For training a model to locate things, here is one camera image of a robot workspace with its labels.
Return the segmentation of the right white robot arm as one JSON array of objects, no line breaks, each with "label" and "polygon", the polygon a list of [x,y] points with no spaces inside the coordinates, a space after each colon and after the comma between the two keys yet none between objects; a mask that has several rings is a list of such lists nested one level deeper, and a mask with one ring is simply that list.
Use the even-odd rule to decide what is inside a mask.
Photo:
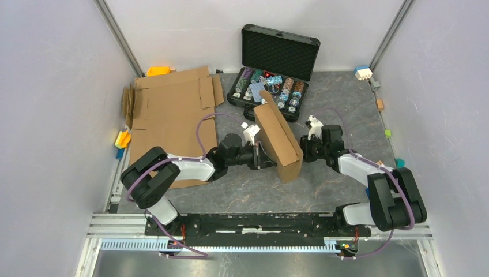
[{"label": "right white robot arm", "polygon": [[339,125],[308,123],[309,132],[300,138],[304,162],[318,159],[335,172],[364,185],[368,202],[336,208],[333,228],[348,235],[358,225],[375,226],[381,231],[410,229],[427,220],[427,210],[412,171],[406,167],[381,166],[345,147]]}]

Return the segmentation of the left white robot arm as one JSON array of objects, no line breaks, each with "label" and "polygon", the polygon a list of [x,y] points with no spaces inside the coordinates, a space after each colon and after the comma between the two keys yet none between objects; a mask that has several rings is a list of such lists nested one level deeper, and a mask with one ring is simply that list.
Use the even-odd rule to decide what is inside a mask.
[{"label": "left white robot arm", "polygon": [[170,186],[176,181],[213,182],[225,176],[229,167],[242,165],[260,170],[277,164],[260,141],[244,143],[239,135],[228,134],[202,158],[175,156],[153,147],[121,174],[120,181],[136,206],[156,218],[167,235],[174,235],[181,219],[165,196]]}]

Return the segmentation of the brown cardboard box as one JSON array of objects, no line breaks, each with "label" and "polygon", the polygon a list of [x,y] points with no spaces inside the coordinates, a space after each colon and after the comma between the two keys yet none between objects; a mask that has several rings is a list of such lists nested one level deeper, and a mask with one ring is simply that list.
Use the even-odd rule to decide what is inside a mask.
[{"label": "brown cardboard box", "polygon": [[255,121],[261,128],[259,140],[265,153],[277,164],[280,181],[291,182],[299,177],[303,151],[272,95],[265,90],[261,90],[260,95],[266,103],[253,109]]}]

